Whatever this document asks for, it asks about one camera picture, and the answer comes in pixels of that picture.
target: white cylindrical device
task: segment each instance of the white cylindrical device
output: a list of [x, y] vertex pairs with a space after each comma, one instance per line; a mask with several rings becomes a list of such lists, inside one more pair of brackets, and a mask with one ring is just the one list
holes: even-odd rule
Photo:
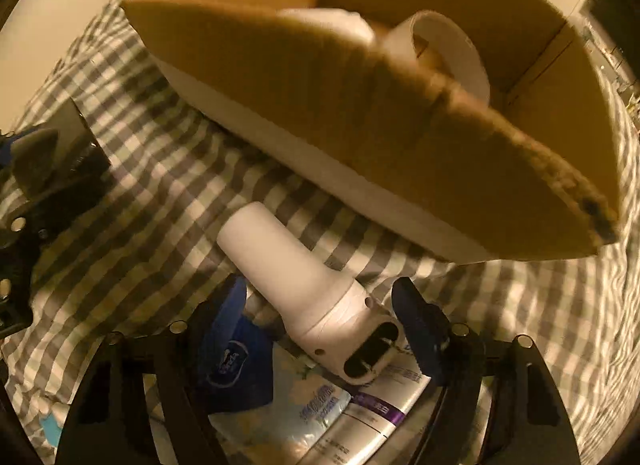
[[366, 384], [395, 356], [402, 325], [352, 276], [325, 267], [261, 203], [233, 214], [217, 241], [278, 311], [293, 342], [335, 375]]

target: purple label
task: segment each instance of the purple label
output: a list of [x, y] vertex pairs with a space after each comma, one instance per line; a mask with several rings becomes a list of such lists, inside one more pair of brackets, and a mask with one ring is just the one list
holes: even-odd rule
[[382, 416], [386, 421], [390, 421], [396, 427], [402, 423], [406, 416], [400, 409], [392, 406], [388, 401], [380, 400], [366, 393], [358, 393], [351, 401], [360, 405], [372, 413]]

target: cardboard box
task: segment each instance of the cardboard box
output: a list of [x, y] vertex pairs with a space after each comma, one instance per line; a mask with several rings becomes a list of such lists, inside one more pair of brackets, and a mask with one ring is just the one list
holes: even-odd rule
[[[609, 110], [580, 38], [543, 0], [125, 0], [180, 95], [356, 211], [458, 263], [556, 259], [613, 242]], [[379, 34], [436, 10], [492, 86], [277, 15], [359, 12]]]

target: gingham bedsheet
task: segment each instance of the gingham bedsheet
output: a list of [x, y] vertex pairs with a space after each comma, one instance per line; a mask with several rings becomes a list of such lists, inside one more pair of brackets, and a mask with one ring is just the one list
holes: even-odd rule
[[[40, 427], [41, 410], [72, 400], [106, 333], [150, 334], [189, 317], [233, 270], [214, 241], [226, 217], [249, 201], [263, 202], [317, 257], [357, 276], [382, 301], [393, 280], [407, 275], [450, 319], [484, 336], [530, 334], [567, 407], [582, 462], [604, 456], [640, 390], [640, 153], [608, 84], [602, 87], [618, 148], [620, 241], [598, 257], [457, 267], [356, 214], [183, 102], [118, 1], [74, 41], [16, 124], [43, 121], [71, 97], [109, 156], [114, 181], [100, 204], [44, 251], [33, 279], [33, 325], [1, 346], [7, 392], [45, 463], [54, 450]], [[12, 196], [2, 197], [4, 207]], [[247, 312], [277, 323], [256, 294]], [[148, 386], [150, 409], [157, 410]], [[478, 452], [489, 405], [483, 388], [466, 463]], [[428, 401], [414, 408], [372, 462], [402, 463], [430, 412]], [[246, 461], [228, 449], [232, 461]]]

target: lotion tube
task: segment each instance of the lotion tube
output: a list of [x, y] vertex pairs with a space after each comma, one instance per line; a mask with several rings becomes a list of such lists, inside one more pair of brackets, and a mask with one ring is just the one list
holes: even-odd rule
[[408, 347], [360, 392], [298, 465], [362, 465], [402, 423], [430, 378]]

